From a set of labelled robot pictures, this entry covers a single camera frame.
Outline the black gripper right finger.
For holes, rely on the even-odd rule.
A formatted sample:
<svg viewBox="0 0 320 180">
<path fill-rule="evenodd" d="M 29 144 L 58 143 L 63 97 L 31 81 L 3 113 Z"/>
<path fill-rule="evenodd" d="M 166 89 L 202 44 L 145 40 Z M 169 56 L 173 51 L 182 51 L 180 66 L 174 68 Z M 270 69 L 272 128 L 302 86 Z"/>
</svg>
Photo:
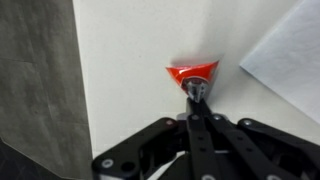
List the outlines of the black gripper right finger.
<svg viewBox="0 0 320 180">
<path fill-rule="evenodd" d="M 237 129 L 221 114 L 213 114 L 207 106 L 204 95 L 208 85 L 196 85 L 196 115 L 200 131 L 216 134 L 209 136 L 211 152 L 234 153 L 240 160 L 239 169 L 243 168 L 245 177 L 256 180 L 295 180 L 296 177 L 273 164 L 254 142 L 241 130 Z"/>
</svg>

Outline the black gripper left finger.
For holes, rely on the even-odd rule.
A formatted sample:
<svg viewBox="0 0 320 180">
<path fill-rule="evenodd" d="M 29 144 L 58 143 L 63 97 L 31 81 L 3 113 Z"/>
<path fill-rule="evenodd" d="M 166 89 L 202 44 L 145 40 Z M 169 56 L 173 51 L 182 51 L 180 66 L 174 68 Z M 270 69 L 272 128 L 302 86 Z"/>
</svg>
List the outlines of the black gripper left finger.
<svg viewBox="0 0 320 180">
<path fill-rule="evenodd" d="M 190 115 L 187 129 L 193 176 L 197 180 L 223 180 L 221 169 L 207 124 L 212 112 L 203 99 L 207 90 L 205 83 L 189 82 L 186 85 Z"/>
</svg>

